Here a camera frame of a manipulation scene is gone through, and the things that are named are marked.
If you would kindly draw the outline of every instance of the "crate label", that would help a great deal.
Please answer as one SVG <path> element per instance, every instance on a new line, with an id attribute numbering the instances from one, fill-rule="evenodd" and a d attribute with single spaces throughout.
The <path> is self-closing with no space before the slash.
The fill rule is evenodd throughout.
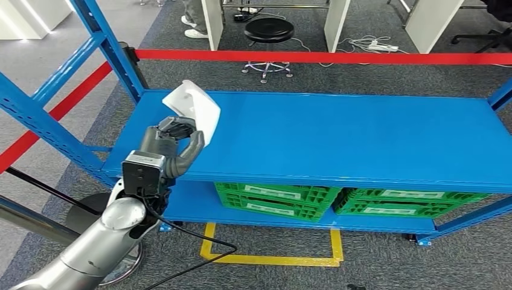
<path id="1" fill-rule="evenodd" d="M 260 195 L 270 195 L 270 196 L 276 196 L 278 198 L 289 198 L 289 199 L 301 199 L 300 193 L 294 193 L 294 192 L 283 192 L 281 190 L 273 190 L 273 189 L 267 189 L 267 188 L 261 188 L 251 185 L 246 185 L 243 189 L 245 192 L 251 192 L 251 193 L 258 193 Z"/>
<path id="2" fill-rule="evenodd" d="M 416 210 L 407 210 L 407 209 L 400 209 L 400 208 L 367 207 L 367 208 L 365 208 L 364 213 L 413 215 L 416 213 Z"/>
<path id="3" fill-rule="evenodd" d="M 385 190 L 381 196 L 394 198 L 443 198 L 444 192 L 406 192 L 403 190 Z"/>
<path id="4" fill-rule="evenodd" d="M 246 208 L 248 208 L 250 210 L 266 211 L 266 212 L 269 212 L 269 213 L 285 214 L 287 216 L 295 215 L 293 210 L 282 210 L 280 208 L 264 207 L 262 205 L 257 205 L 257 204 L 247 204 Z"/>

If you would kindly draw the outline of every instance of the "blue metal shelf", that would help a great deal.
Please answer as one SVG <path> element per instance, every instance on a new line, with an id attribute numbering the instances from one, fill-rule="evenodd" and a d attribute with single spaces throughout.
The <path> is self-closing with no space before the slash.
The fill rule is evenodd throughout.
<path id="1" fill-rule="evenodd" d="M 250 211 L 225 208 L 213 182 L 178 180 L 169 197 L 164 217 L 170 221 L 217 222 L 220 224 L 266 225 L 294 228 L 340 228 L 351 231 L 392 233 L 436 233 L 432 219 L 380 217 L 361 214 L 337 215 L 329 209 L 319 222 L 307 222 Z"/>
<path id="2" fill-rule="evenodd" d="M 146 89 L 95 0 L 71 0 L 91 34 L 30 98 L 0 73 L 0 106 L 107 186 L 139 148 L 147 126 L 172 111 L 170 91 Z M 136 104 L 107 161 L 43 106 L 94 48 Z M 335 215 L 318 222 L 222 207 L 211 181 L 512 194 L 512 138 L 496 112 L 512 101 L 512 80 L 488 99 L 390 95 L 209 92 L 222 109 L 217 132 L 179 179 L 165 217 L 279 227 L 418 234 L 420 245 L 512 211 L 512 196 L 436 227 L 431 219 Z"/>
<path id="3" fill-rule="evenodd" d="M 146 127 L 172 114 L 168 93 L 143 94 L 106 174 L 120 176 Z M 512 193 L 512 138 L 486 99 L 208 93 L 219 125 L 185 180 Z"/>

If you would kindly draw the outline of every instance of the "yellow floor tape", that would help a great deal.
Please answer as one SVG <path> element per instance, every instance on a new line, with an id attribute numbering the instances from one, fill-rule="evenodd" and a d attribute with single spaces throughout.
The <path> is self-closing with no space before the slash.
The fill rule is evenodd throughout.
<path id="1" fill-rule="evenodd" d="M 250 256 L 250 255 L 229 255 L 216 263 L 237 263 L 253 265 L 280 265 L 280 266 L 319 266 L 319 267 L 338 267 L 343 261 L 343 250 L 341 244 L 341 233 L 337 229 L 331 229 L 331 247 L 333 249 L 332 258 L 314 258 L 314 257 L 275 257 L 275 256 Z M 215 223 L 206 224 L 205 236 L 214 237 Z M 200 255 L 205 259 L 213 259 L 220 254 L 211 252 L 212 242 L 203 240 Z"/>

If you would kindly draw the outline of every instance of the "white shoe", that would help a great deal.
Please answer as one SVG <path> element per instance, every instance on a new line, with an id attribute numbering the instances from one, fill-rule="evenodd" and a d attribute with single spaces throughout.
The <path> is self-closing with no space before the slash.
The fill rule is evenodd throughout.
<path id="1" fill-rule="evenodd" d="M 185 30 L 185 36 L 190 38 L 208 38 L 207 34 L 202 34 L 195 29 Z"/>
<path id="2" fill-rule="evenodd" d="M 192 26 L 192 27 L 197 26 L 197 24 L 195 24 L 194 22 L 188 21 L 187 17 L 185 15 L 181 16 L 181 22 L 183 22 L 183 24 L 187 24 L 188 26 Z"/>
<path id="3" fill-rule="evenodd" d="M 238 11 L 240 11 L 240 12 L 242 12 L 242 11 L 245 11 L 245 12 L 249 11 L 249 14 L 254 14 L 254 13 L 258 12 L 258 9 L 252 8 L 252 7 L 243 7 L 243 8 L 239 7 Z"/>

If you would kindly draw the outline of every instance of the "shelf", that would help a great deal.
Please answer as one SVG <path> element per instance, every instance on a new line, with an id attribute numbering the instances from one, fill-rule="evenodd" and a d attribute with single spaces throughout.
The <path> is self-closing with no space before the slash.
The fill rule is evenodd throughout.
<path id="1" fill-rule="evenodd" d="M 109 176 L 172 113 L 168 93 L 143 95 L 103 167 Z M 512 193 L 512 138 L 485 99 L 208 93 L 219 125 L 184 180 Z"/>
<path id="2" fill-rule="evenodd" d="M 361 214 L 340 216 L 329 209 L 319 222 L 307 222 L 289 217 L 225 208 L 220 203 L 213 182 L 178 180 L 172 189 L 169 206 L 164 213 L 164 217 L 171 221 L 295 228 L 340 228 L 392 233 L 428 234 L 435 232 L 432 219 L 427 218 L 379 217 Z"/>

